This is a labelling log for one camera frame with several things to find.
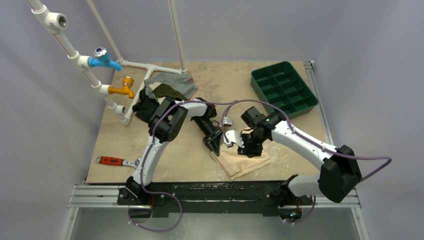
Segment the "dark green underwear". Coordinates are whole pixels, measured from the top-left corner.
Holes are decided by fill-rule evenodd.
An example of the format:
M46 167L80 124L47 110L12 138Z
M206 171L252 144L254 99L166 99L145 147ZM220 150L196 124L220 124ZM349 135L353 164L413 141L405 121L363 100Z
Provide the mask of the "dark green underwear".
M152 89L153 95L158 99L170 97L180 101L188 100L188 98L185 95L173 89L171 86L167 84L155 82L154 84L149 85L149 87Z

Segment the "striped grey underwear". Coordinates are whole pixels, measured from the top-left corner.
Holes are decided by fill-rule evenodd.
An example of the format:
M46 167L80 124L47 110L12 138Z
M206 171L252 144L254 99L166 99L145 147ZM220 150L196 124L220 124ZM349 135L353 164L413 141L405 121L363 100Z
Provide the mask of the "striped grey underwear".
M154 95L154 90L150 87L150 85L155 83L168 85L173 90L184 95L187 99L191 99L198 90L192 76L177 73L161 72L144 80L143 83L145 84L145 94L154 100L157 100L157 97Z

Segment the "beige underwear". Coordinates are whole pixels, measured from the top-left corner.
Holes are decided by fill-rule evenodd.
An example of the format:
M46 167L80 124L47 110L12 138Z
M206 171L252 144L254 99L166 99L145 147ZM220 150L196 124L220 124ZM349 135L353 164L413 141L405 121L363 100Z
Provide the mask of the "beige underwear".
M227 147L222 144L219 155L211 151L210 157L225 173L229 181L234 181L271 163L271 157L264 151L261 156L251 158L238 154L237 145Z

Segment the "black underwear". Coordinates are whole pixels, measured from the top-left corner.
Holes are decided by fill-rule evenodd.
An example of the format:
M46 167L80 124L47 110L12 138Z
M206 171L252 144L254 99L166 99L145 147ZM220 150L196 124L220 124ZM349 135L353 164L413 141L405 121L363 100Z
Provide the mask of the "black underwear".
M143 89L139 92L139 101L132 107L132 110L138 119L149 124L152 117L158 116L160 118L159 113L164 113L164 111L156 113L159 107L160 103L150 98L146 94L146 90Z

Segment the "green compartment tray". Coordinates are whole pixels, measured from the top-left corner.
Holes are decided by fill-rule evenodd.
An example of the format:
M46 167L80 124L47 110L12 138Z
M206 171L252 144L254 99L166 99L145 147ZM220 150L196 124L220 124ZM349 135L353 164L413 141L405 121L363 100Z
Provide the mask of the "green compartment tray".
M251 72L250 85L267 113L281 114L282 110L290 119L309 113L319 100L303 80L294 65L288 61L278 62Z

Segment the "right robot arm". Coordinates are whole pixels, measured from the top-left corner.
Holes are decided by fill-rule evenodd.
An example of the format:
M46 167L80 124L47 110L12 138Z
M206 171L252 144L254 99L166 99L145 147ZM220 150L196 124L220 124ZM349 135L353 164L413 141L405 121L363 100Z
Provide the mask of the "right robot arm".
M242 133L239 155L259 157L266 140L284 145L313 164L319 173L310 176L294 174L279 189L279 205L292 204L306 195L323 195L340 203L362 180L353 150L343 145L336 147L323 143L303 131L289 126L289 121L277 113L268 116L250 107L241 119L251 129Z

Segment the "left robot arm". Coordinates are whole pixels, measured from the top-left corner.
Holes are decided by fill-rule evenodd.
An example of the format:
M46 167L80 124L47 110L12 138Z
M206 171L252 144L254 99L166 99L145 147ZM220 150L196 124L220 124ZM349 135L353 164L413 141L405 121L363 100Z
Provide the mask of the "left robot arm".
M149 199L149 186L159 160L170 142L176 139L186 119L194 121L204 133L203 144L213 153L220 154L222 128L213 124L217 116L216 105L203 98L175 100L166 97L149 120L149 138L140 165L126 183L129 197L138 205Z

